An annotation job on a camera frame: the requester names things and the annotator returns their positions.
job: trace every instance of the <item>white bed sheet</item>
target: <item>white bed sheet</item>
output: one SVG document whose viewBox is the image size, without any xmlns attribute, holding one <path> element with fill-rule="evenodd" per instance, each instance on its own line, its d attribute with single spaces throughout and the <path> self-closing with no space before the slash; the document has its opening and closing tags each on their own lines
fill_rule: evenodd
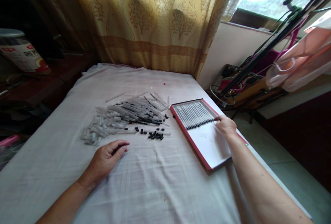
<svg viewBox="0 0 331 224">
<path fill-rule="evenodd" d="M 171 104 L 204 98 L 221 112 L 191 75 L 94 66 L 0 172 L 0 222 L 37 221 L 94 155 L 97 148 L 84 145 L 79 136 L 95 106 L 145 91 L 157 91 L 164 100 L 169 96 Z M 127 94 L 104 102 L 121 92 Z M 161 142 L 140 133 L 110 135 L 102 141 L 104 145 L 126 139 L 130 150 L 90 194 L 74 223 L 253 223 L 232 161 L 205 170 L 170 110 L 166 113 L 170 127 L 165 128 L 172 135 Z M 250 145 L 249 149 L 303 209 Z"/>
</svg>

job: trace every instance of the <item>tiled floor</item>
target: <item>tiled floor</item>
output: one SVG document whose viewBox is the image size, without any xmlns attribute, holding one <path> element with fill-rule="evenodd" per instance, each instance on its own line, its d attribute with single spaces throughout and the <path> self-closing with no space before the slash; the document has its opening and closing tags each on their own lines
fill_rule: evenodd
<svg viewBox="0 0 331 224">
<path fill-rule="evenodd" d="M 331 194 L 248 114 L 235 118 L 238 129 L 280 180 L 313 217 L 315 224 L 331 223 Z"/>
</svg>

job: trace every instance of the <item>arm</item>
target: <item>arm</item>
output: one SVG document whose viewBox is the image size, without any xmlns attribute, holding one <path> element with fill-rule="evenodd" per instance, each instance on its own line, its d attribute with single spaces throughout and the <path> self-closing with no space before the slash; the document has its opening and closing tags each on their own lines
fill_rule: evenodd
<svg viewBox="0 0 331 224">
<path fill-rule="evenodd" d="M 240 186 L 257 223 L 312 223 L 238 137 L 236 124 L 219 116 L 217 128 L 228 142 Z"/>
<path fill-rule="evenodd" d="M 101 146 L 81 177 L 62 193 L 37 224 L 71 223 L 86 197 L 128 151 L 126 146 L 129 144 L 128 141 L 117 140 Z"/>
</svg>

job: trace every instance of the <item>label on container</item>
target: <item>label on container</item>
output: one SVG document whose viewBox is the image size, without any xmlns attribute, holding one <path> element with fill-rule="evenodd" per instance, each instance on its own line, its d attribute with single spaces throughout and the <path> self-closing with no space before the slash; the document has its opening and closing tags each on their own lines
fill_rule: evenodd
<svg viewBox="0 0 331 224">
<path fill-rule="evenodd" d="M 49 67 L 39 55 L 31 43 L 23 45 L 0 45 L 1 53 L 13 61 L 21 70 L 25 72 L 42 72 Z"/>
</svg>

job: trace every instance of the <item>patterned curtain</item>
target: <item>patterned curtain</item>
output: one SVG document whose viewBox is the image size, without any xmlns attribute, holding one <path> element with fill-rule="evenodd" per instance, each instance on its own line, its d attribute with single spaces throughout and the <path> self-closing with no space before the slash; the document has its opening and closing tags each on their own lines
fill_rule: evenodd
<svg viewBox="0 0 331 224">
<path fill-rule="evenodd" d="M 198 78 L 228 0 L 31 0 L 62 46 Z"/>
</svg>

